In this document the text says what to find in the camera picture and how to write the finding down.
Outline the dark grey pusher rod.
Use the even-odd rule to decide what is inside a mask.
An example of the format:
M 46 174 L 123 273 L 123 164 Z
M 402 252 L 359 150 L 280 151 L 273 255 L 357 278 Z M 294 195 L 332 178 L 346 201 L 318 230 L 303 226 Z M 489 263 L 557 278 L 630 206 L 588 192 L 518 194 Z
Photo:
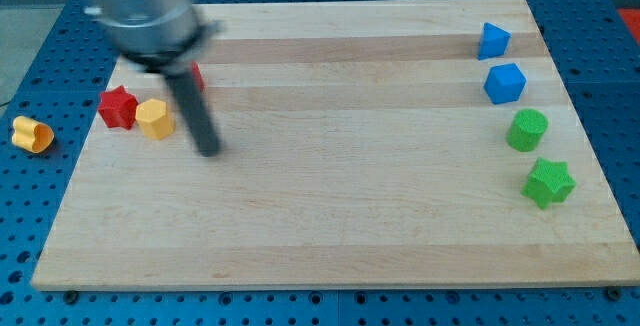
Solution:
M 198 79 L 191 63 L 164 75 L 165 82 L 181 112 L 198 153 L 212 157 L 220 151 L 220 138 L 214 127 Z

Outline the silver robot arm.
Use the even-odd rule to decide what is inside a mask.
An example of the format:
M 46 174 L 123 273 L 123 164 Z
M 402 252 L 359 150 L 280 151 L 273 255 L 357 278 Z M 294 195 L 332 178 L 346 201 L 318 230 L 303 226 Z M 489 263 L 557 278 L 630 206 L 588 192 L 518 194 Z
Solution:
M 216 155 L 220 138 L 192 64 L 220 24 L 205 22 L 193 0 L 90 0 L 86 13 L 102 24 L 122 56 L 162 75 L 199 154 Z

